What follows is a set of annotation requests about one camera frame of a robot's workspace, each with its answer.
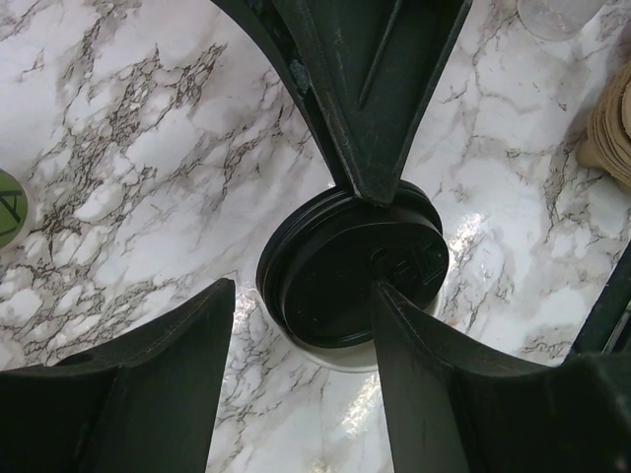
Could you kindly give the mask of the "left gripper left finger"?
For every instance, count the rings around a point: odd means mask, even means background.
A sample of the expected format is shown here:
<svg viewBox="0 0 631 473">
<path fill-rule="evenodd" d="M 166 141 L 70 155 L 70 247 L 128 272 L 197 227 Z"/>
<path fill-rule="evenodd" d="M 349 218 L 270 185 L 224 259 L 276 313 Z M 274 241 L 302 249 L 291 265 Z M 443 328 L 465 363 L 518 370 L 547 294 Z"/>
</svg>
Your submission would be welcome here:
<svg viewBox="0 0 631 473">
<path fill-rule="evenodd" d="M 2 372 L 2 470 L 204 471 L 235 305 L 221 279 L 53 366 Z"/>
</svg>

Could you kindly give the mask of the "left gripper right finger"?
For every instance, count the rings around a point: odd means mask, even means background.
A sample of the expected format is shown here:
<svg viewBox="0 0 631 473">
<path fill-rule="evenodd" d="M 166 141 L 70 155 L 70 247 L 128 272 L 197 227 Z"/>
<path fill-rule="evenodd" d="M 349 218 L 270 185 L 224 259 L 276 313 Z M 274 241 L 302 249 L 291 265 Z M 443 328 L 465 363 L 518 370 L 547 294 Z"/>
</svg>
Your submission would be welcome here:
<svg viewBox="0 0 631 473">
<path fill-rule="evenodd" d="M 372 317 L 396 471 L 629 470 L 628 354 L 538 365 L 464 335 L 384 282 Z"/>
</svg>

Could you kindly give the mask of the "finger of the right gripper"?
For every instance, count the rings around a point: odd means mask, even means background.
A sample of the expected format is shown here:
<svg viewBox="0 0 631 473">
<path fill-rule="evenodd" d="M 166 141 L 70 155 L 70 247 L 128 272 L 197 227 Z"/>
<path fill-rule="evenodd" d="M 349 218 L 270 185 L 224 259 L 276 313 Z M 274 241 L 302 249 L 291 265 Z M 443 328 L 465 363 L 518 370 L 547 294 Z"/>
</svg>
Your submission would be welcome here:
<svg viewBox="0 0 631 473">
<path fill-rule="evenodd" d="M 270 61 L 334 182 L 389 205 L 470 2 L 214 3 Z"/>
</svg>

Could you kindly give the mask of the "green paper cup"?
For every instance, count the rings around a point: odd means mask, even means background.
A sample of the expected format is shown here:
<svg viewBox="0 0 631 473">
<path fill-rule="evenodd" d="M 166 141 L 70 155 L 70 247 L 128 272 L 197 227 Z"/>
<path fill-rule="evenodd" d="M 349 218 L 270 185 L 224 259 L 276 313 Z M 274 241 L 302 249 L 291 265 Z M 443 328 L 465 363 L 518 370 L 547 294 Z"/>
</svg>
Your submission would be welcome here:
<svg viewBox="0 0 631 473">
<path fill-rule="evenodd" d="M 1 252 L 21 243 L 35 222 L 30 190 L 12 174 L 1 170 Z"/>
<path fill-rule="evenodd" d="M 375 317 L 375 310 L 370 304 L 374 304 L 379 300 L 379 289 L 381 288 L 380 285 L 383 284 L 391 286 L 385 281 L 378 281 L 372 285 L 371 298 L 369 299 L 369 322 L 373 322 Z M 436 316 L 443 308 L 444 300 L 445 285 L 442 285 L 438 293 L 429 302 L 429 305 L 423 310 L 431 316 Z M 351 347 L 326 349 L 309 345 L 291 334 L 284 335 L 284 337 L 303 357 L 322 368 L 345 373 L 368 373 L 379 370 L 374 339 Z"/>
</svg>

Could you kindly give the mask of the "black coffee lid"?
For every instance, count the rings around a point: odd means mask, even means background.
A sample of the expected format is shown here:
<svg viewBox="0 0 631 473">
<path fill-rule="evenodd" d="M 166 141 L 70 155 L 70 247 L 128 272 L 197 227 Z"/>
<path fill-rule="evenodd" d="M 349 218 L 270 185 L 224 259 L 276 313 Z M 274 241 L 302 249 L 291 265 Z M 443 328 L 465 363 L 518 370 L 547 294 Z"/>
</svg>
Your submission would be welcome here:
<svg viewBox="0 0 631 473">
<path fill-rule="evenodd" d="M 369 305 L 376 281 L 420 308 L 442 288 L 449 251 L 438 211 L 402 181 L 379 207 L 332 187 L 292 213 L 260 256 L 256 286 L 274 321 L 301 342 L 347 348 L 372 339 Z"/>
</svg>

